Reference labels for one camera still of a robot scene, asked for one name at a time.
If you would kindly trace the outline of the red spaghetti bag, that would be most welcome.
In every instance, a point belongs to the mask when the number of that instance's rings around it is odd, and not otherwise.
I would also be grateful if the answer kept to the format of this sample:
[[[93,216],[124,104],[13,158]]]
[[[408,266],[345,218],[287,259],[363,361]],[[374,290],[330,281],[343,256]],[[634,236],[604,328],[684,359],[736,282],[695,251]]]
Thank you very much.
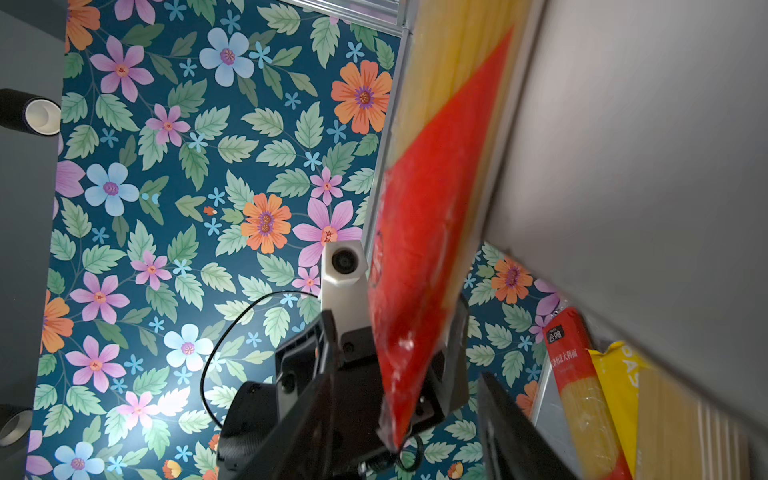
[[[421,1],[407,35],[376,203],[368,299],[398,451],[479,243],[532,1]]]
[[[583,477],[630,479],[580,313],[573,307],[562,310],[548,324],[544,340]]]

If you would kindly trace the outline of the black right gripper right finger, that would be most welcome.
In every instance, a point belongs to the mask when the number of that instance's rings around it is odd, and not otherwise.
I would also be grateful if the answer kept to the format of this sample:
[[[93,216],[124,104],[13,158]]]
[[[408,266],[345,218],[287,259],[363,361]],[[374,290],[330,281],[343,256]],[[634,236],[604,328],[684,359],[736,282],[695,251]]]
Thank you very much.
[[[576,477],[491,373],[478,379],[477,415],[488,480]]]

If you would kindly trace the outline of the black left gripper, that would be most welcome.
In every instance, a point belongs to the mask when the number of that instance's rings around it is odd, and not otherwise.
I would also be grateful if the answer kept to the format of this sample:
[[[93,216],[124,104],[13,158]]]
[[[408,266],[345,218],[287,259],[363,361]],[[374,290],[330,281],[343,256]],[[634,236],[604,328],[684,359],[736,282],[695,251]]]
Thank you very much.
[[[417,391],[407,436],[442,423],[469,400],[464,353],[469,307],[459,299],[448,338],[439,343]],[[384,399],[381,372],[370,328],[333,331],[333,316],[322,313],[302,339],[279,350],[275,402],[279,423],[309,384],[332,376],[333,437],[330,474],[361,474],[368,465],[394,464],[377,433]]]

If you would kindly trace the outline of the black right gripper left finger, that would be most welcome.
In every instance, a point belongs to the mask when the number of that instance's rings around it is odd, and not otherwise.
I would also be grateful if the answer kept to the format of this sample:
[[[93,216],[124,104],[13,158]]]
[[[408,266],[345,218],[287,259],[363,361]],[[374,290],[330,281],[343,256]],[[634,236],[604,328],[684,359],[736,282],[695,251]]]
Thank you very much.
[[[332,376],[313,380],[238,479],[326,479],[333,437]]]

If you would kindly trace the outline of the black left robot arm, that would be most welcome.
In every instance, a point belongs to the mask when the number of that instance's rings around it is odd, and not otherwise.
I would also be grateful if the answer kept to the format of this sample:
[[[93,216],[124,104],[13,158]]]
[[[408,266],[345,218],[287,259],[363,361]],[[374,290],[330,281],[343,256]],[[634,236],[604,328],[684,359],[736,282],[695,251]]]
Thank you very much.
[[[369,328],[331,312],[276,352],[277,380],[237,391],[217,447],[221,479],[361,479],[397,463],[378,434],[384,400]]]

